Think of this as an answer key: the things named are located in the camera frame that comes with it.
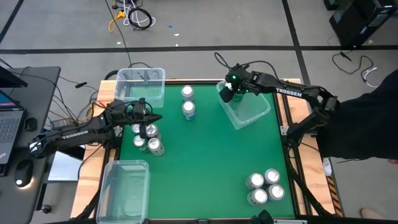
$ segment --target clear plastic container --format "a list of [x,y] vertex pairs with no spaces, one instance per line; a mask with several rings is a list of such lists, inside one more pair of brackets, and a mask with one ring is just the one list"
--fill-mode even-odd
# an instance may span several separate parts
[[125,102],[144,97],[153,108],[164,104],[164,81],[162,68],[123,68],[116,77],[115,99]]
[[149,165],[146,161],[113,161],[105,166],[97,224],[141,224],[147,217]]
[[[217,92],[224,88],[225,81],[217,83]],[[224,108],[235,129],[241,129],[266,115],[271,106],[263,94],[256,96],[253,93],[247,93],[243,96],[235,95],[229,103],[224,103],[220,95],[218,101]]]

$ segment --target green table surface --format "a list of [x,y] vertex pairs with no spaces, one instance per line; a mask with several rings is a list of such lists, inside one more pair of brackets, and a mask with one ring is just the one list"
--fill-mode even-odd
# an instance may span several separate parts
[[[165,154],[143,154],[132,144],[131,127],[124,128],[120,160],[149,164],[147,218],[250,218],[266,209],[274,218],[294,217],[272,95],[270,112],[243,129],[234,129],[218,101],[215,85],[193,85],[195,120],[182,114],[182,86],[165,87],[163,108],[154,112]],[[252,173],[274,168],[285,189],[281,201],[248,204],[244,184]]]

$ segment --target wooden table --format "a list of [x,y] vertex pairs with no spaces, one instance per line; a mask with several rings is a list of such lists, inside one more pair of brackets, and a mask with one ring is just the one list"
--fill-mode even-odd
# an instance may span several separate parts
[[[289,81],[300,83],[300,79],[289,79]],[[99,86],[97,100],[103,104],[112,102],[114,100],[114,90],[115,81],[102,81],[101,85]],[[309,114],[307,102],[305,100],[288,96],[288,101],[293,122],[300,122]],[[284,122],[284,125],[287,125],[287,118],[284,113],[284,107],[280,95],[279,106],[280,112],[282,114],[282,121]],[[94,116],[100,114],[102,110],[103,109],[96,107]],[[310,136],[305,136],[303,142],[317,148],[316,140]],[[86,148],[85,158],[91,155],[95,149],[96,147],[88,146]],[[326,210],[334,213],[335,209],[329,192],[328,181],[326,180],[325,174],[323,172],[322,160],[319,153],[316,150],[304,145],[299,147],[299,151],[307,187],[311,190],[312,194],[314,194],[315,198],[323,205]],[[111,153],[109,159],[111,160],[113,157],[114,153]],[[81,168],[80,179],[78,181],[75,200],[73,202],[73,208],[70,215],[71,217],[79,215],[96,193],[100,182],[103,159],[104,150],[99,150],[95,155],[87,160],[84,166]],[[304,215],[304,202],[301,190],[297,185],[296,192],[298,195],[300,213]]]

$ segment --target laptop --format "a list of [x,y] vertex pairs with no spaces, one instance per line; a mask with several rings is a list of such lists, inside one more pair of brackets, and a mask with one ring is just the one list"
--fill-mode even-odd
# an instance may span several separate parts
[[24,118],[25,109],[0,90],[0,165],[8,163]]

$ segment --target tiled floor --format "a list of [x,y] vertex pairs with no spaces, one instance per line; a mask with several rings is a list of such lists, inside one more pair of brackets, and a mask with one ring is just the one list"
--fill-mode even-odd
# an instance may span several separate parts
[[[287,2],[301,46],[338,45],[328,23],[332,12],[325,9],[322,1]],[[17,0],[2,1],[0,27],[4,26],[16,4]],[[221,54],[230,64],[256,59],[268,60],[276,67],[281,78],[302,77],[280,0],[145,0],[144,9],[157,19],[150,29],[132,31],[130,27],[123,26],[122,21],[118,21],[118,24],[128,47],[156,48],[151,52],[131,52],[132,61],[162,67],[168,78],[221,78],[227,72],[215,61],[213,51],[210,50],[156,52],[157,49],[164,50],[162,47],[175,47],[176,44],[181,47],[274,46],[275,50],[225,50]],[[122,48],[123,43],[118,43],[121,42],[121,36],[117,29],[112,34],[108,32],[110,20],[111,16],[104,1],[25,0],[0,43],[0,50],[96,48],[101,51],[103,48]],[[398,17],[391,18],[371,37],[373,43],[368,45],[398,44],[397,24]],[[333,65],[331,57],[337,51],[305,50],[302,53],[311,83],[324,86],[338,95],[340,100],[352,99],[372,90],[361,81],[359,74],[346,75]],[[379,68],[369,77],[369,82],[374,85],[397,68],[398,50],[355,51],[350,54],[353,63],[340,58],[336,61],[345,69],[351,70],[358,66],[360,55],[367,55]],[[61,75],[65,78],[88,82],[95,87],[99,86],[109,71],[128,66],[124,52],[5,54],[0,57],[14,67],[60,66]],[[253,65],[251,68],[271,72],[265,65]],[[86,105],[91,95],[90,89],[76,90],[71,83],[63,80],[58,85],[66,104],[76,113]],[[52,110],[61,113],[56,105],[52,105]],[[394,211],[398,198],[394,198],[393,192],[389,191],[398,187],[396,166],[380,159],[343,164],[336,164],[336,161],[338,159],[333,159],[346,216],[358,217],[361,207],[369,207],[386,218],[398,219],[398,214]],[[49,185],[45,202],[54,206],[53,213],[44,215],[37,212],[32,223],[67,220],[75,187],[73,183]]]

